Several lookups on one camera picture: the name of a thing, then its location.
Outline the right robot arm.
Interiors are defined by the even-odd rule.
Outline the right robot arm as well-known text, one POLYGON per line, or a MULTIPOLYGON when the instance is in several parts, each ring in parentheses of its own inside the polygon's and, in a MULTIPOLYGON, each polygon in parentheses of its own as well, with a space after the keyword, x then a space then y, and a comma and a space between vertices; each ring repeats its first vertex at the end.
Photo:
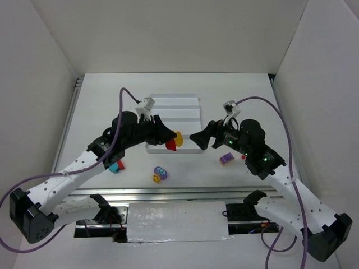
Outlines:
POLYGON ((248 170, 290 204, 276 202, 260 191, 246 198, 254 213, 302 238, 309 255, 325 262, 347 240, 352 219, 346 213, 336 213, 290 176, 284 159, 266 145, 265 131, 258 121, 244 120, 238 128, 223 120, 211 121, 204 130, 190 135, 202 150, 208 148, 211 138, 215 139, 214 149, 225 145, 245 155, 248 170))

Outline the small yellow lego cube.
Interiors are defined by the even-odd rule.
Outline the small yellow lego cube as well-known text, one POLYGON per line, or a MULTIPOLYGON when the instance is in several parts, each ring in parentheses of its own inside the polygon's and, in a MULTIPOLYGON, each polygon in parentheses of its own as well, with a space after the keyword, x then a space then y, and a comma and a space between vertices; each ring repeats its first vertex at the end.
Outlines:
POLYGON ((160 176, 154 174, 154 175, 153 175, 153 181, 154 181, 155 183, 160 183, 162 180, 161 180, 160 176))

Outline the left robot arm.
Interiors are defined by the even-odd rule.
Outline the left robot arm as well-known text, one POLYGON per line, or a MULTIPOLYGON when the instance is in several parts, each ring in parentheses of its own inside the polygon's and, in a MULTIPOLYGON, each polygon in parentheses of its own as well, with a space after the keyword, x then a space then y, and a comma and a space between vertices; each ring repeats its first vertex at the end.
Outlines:
POLYGON ((48 176, 28 191, 16 188, 10 194, 10 218, 27 242, 37 243, 56 227, 78 220, 92 219, 98 224, 117 223, 121 216, 100 194, 83 200, 68 200, 74 190, 120 161, 126 149, 141 143, 163 145, 173 142, 176 133, 166 127, 160 116, 145 119, 123 112, 111 127, 57 176, 48 176))

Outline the purple flower lego brick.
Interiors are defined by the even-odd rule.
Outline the purple flower lego brick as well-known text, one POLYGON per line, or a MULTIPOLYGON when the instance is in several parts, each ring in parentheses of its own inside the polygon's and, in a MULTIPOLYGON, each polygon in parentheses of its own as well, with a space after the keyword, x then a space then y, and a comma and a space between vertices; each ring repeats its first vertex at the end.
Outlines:
POLYGON ((160 166, 156 166, 154 168, 154 174, 157 175, 161 180, 166 180, 168 178, 167 171, 160 166))

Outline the yellow rounded lego brick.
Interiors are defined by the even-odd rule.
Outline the yellow rounded lego brick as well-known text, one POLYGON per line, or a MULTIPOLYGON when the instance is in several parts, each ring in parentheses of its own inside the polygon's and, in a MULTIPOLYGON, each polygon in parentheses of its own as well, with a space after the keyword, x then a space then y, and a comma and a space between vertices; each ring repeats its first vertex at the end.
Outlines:
POLYGON ((183 136, 180 131, 175 131, 176 137, 174 138, 175 145, 181 147, 183 145, 183 136))

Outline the red curved lego brick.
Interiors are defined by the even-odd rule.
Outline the red curved lego brick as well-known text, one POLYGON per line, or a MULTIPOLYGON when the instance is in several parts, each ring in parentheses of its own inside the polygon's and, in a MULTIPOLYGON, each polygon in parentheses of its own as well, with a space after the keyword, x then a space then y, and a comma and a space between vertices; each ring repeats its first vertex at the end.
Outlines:
POLYGON ((171 139, 170 141, 166 142, 165 147, 167 150, 177 151, 177 146, 176 146, 176 142, 174 139, 171 139))

